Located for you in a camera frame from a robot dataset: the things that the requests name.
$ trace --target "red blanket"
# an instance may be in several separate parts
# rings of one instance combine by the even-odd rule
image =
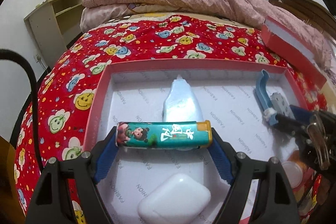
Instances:
[[[231,59],[287,67],[305,95],[309,109],[326,108],[325,98],[315,85],[268,50],[256,29],[182,15],[163,21],[111,23],[85,33],[61,56],[41,85],[38,125],[43,163],[51,157],[72,159],[82,152],[90,106],[106,65],[158,58]],[[39,177],[31,121],[29,107],[22,121],[14,164],[24,213]],[[73,182],[70,190],[74,209],[83,218]]]

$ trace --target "white squeeze bottle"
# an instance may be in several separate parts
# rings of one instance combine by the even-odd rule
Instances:
[[[203,122],[200,105],[191,86],[177,76],[163,104],[164,122]]]

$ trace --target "lighter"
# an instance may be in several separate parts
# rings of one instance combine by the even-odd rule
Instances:
[[[119,122],[116,130],[117,146],[190,149],[212,144],[210,121]]]

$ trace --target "pink box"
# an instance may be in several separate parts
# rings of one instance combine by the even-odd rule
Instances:
[[[90,109],[83,151],[91,150],[117,122],[159,122],[163,102],[173,79],[180,74],[191,85],[208,119],[221,138],[249,157],[268,160],[279,142],[263,124],[263,115],[253,95],[262,69],[270,74],[266,89],[280,92],[290,104],[307,108],[293,76],[285,67],[255,62],[214,59],[155,59],[112,63],[98,83]],[[292,139],[279,143],[281,161],[288,160],[297,146]],[[115,223],[137,223],[137,204],[170,175],[188,174],[206,186],[211,201],[198,222],[212,223],[229,186],[220,180],[206,149],[158,151],[120,149],[108,176],[97,189]],[[257,182],[251,184],[242,215],[247,223]]]
[[[327,79],[315,63],[309,46],[297,34],[268,16],[260,36],[267,47],[298,68],[320,89],[323,87]]]

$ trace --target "power outlet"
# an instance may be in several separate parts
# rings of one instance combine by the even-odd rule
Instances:
[[[39,54],[34,54],[34,59],[35,59],[36,63],[38,63],[41,60],[41,56]]]

